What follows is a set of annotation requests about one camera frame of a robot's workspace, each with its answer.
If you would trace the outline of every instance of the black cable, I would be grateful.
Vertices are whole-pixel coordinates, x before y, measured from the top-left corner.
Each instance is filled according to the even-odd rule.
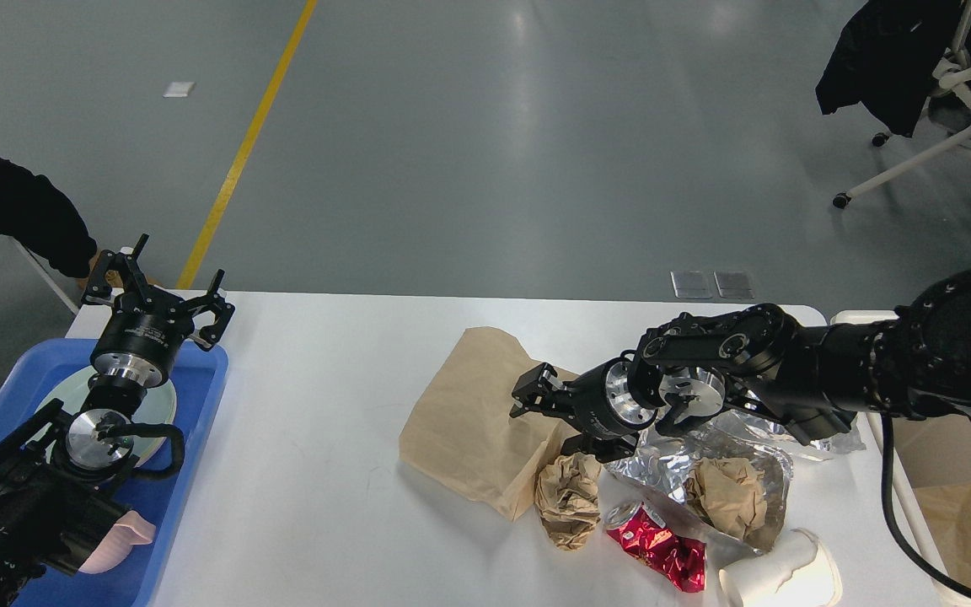
[[[913,546],[909,545],[905,535],[902,535],[901,529],[898,528],[898,521],[893,515],[893,420],[888,415],[882,416],[882,517],[886,519],[887,528],[890,529],[893,540],[898,542],[898,547],[910,561],[920,569],[924,569],[924,573],[944,587],[971,599],[971,588],[935,569],[931,562],[925,561],[924,557],[913,550]]]
[[[167,438],[170,441],[170,464],[162,470],[135,468],[132,476],[147,481],[170,479],[182,469],[185,461],[185,437],[182,431],[170,423],[124,423],[100,432],[100,439],[116,437]]]

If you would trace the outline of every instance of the white plate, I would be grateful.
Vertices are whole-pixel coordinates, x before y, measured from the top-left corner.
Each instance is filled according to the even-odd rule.
[[[55,385],[47,396],[43,397],[40,408],[46,406],[51,399],[62,401],[62,410],[70,415],[81,411],[85,397],[89,396],[89,377],[96,375],[96,369],[84,368],[78,370],[73,375],[66,377],[59,385]],[[135,423],[171,423],[174,421],[174,411],[178,406],[178,396],[174,392],[174,386],[167,380],[166,384],[159,385],[158,388],[151,388],[142,400],[142,406],[135,412]],[[46,430],[41,430],[35,438],[43,437]],[[143,465],[148,461],[152,454],[155,454],[159,447],[163,445],[166,438],[134,438],[134,454],[140,460],[137,465]],[[47,458],[51,457],[51,452],[47,452]]]

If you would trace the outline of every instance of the yellow floor line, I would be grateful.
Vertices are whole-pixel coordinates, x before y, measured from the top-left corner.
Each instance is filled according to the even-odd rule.
[[[269,110],[272,109],[272,101],[276,99],[276,93],[280,92],[280,85],[287,73],[290,59],[294,57],[294,51],[298,49],[298,43],[302,39],[302,32],[305,31],[305,26],[309,23],[309,17],[313,16],[313,8],[316,5],[317,0],[308,0],[308,3],[305,3],[305,7],[302,8],[302,14],[298,17],[298,23],[294,25],[294,31],[290,35],[290,40],[287,41],[287,45],[284,47],[284,51],[280,57],[280,62],[276,65],[272,79],[269,80],[269,88],[266,89],[265,96],[261,97],[261,104],[257,106],[257,112],[254,113],[254,120],[250,122],[249,128],[246,130],[246,136],[242,139],[242,145],[239,146],[239,153],[235,154],[234,162],[231,163],[231,169],[228,169],[227,178],[224,178],[223,185],[219,189],[219,195],[216,195],[216,202],[213,202],[212,210],[208,212],[208,219],[205,219],[205,224],[201,227],[201,234],[197,235],[197,240],[193,243],[190,258],[186,259],[182,273],[178,276],[178,283],[174,285],[176,288],[192,287],[193,280],[197,276],[197,270],[201,269],[201,262],[204,261],[205,254],[208,252],[208,245],[212,244],[212,237],[216,235],[216,229],[219,228],[220,220],[223,220],[223,212],[227,211],[227,204],[231,202],[231,195],[234,195],[234,188],[239,184],[242,169],[246,168],[246,161],[249,160],[250,153],[254,151],[254,143],[257,142],[257,135],[260,134],[261,127],[265,126],[265,118],[269,115]]]

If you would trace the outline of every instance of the paper cup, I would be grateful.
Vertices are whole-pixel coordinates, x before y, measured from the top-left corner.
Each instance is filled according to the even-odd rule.
[[[834,558],[812,531],[793,529],[766,556],[717,573],[731,607],[829,607],[841,599]]]

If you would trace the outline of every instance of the gray floor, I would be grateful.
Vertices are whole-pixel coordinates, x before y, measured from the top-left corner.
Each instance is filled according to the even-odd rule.
[[[670,270],[743,270],[826,315],[908,303],[971,266],[971,163],[829,206],[943,136],[819,114],[860,4],[320,0],[197,285],[671,300]],[[1,3],[0,155],[173,284],[302,5]],[[0,383],[68,324],[0,239]]]

